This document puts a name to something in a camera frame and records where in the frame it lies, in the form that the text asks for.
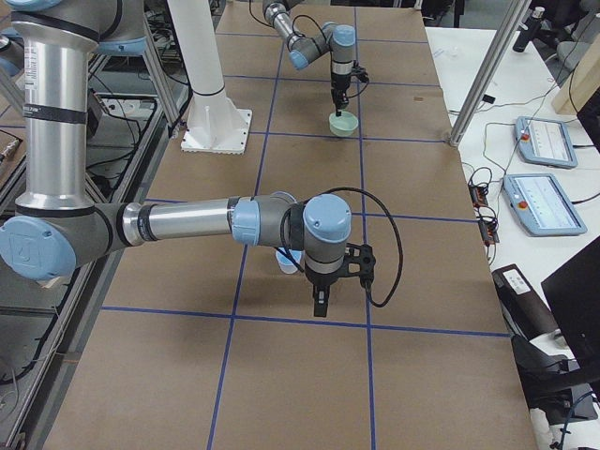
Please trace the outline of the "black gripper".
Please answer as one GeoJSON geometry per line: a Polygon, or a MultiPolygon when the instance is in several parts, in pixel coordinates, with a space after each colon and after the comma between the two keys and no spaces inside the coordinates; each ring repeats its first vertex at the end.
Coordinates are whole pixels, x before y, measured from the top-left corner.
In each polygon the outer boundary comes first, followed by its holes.
{"type": "Polygon", "coordinates": [[[347,90],[351,85],[351,74],[331,73],[331,95],[335,107],[335,116],[340,117],[348,107],[349,99],[347,90]]]}
{"type": "Polygon", "coordinates": [[[323,274],[311,268],[305,269],[305,275],[312,285],[313,315],[318,318],[326,318],[330,288],[338,281],[339,275],[336,272],[323,274]]]}

